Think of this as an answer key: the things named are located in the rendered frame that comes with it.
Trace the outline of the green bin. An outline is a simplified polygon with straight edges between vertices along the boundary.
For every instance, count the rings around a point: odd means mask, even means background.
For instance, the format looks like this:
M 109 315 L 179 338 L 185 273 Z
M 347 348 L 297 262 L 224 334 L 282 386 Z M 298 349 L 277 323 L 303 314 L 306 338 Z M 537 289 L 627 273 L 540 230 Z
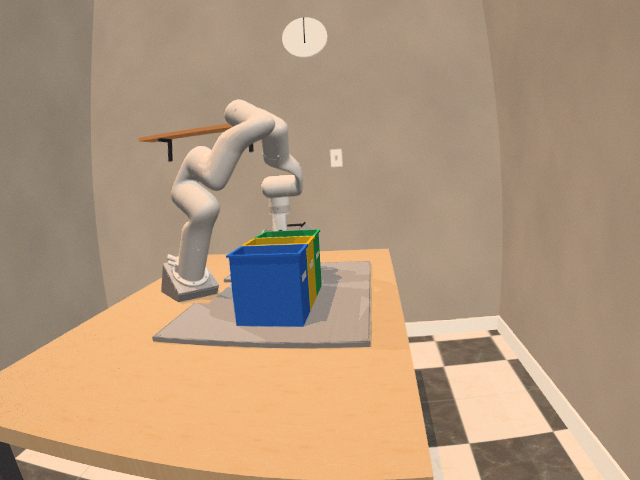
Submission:
M 316 230 L 292 230 L 292 231 L 269 231 L 263 232 L 255 238 L 272 238 L 272 237 L 297 237 L 297 236 L 315 236 L 313 240 L 314 247 L 314 264 L 315 264 L 315 280 L 316 280 L 316 296 L 322 286 L 321 282 L 321 265 L 320 265 L 320 248 L 319 248 L 319 232 Z

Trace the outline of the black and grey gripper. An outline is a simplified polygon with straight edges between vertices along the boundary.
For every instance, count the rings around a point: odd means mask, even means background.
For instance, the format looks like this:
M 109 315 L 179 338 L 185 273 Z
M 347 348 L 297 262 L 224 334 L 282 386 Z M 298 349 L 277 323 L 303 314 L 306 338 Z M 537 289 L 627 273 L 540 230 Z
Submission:
M 279 214 L 271 214 L 273 215 L 273 231 L 288 231 L 288 221 L 287 221 L 288 213 L 279 213 Z

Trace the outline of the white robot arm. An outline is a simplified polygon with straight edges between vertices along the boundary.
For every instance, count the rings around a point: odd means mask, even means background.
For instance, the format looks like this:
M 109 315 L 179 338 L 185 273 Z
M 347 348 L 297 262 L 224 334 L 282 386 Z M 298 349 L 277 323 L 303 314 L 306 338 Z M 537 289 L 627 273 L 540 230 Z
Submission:
M 270 213 L 290 212 L 289 197 L 303 190 L 302 168 L 289 155 L 288 126 L 282 119 L 243 100 L 231 102 L 224 116 L 233 127 L 220 135 L 212 150 L 198 146 L 188 153 L 171 191 L 172 201 L 189 221 L 182 229 L 179 260 L 169 254 L 167 260 L 174 266 L 175 280 L 188 287 L 202 286 L 209 278 L 206 262 L 220 212 L 218 200 L 199 181 L 211 190 L 222 190 L 244 150 L 262 140 L 264 162 L 293 174 L 264 179 L 261 188 L 269 198 Z

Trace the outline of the yellow open bin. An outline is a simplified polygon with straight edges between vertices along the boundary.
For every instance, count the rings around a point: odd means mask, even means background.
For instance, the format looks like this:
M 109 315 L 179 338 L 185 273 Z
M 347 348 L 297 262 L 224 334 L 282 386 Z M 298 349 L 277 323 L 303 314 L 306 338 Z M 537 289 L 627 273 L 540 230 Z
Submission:
M 272 237 L 272 238 L 253 238 L 242 246 L 259 246 L 259 245 L 287 245 L 287 244 L 308 244 L 307 268 L 308 268 L 308 284 L 310 310 L 316 300 L 316 280 L 315 280 L 315 264 L 314 264 L 314 247 L 313 240 L 315 236 L 297 236 L 297 237 Z

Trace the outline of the blue open-top bin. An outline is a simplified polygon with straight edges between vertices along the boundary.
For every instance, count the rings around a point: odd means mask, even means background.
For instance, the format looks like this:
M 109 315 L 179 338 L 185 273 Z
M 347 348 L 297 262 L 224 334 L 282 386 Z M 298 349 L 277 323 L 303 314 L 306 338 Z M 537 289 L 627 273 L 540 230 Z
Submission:
M 304 327 L 308 244 L 240 246 L 229 258 L 236 326 Z

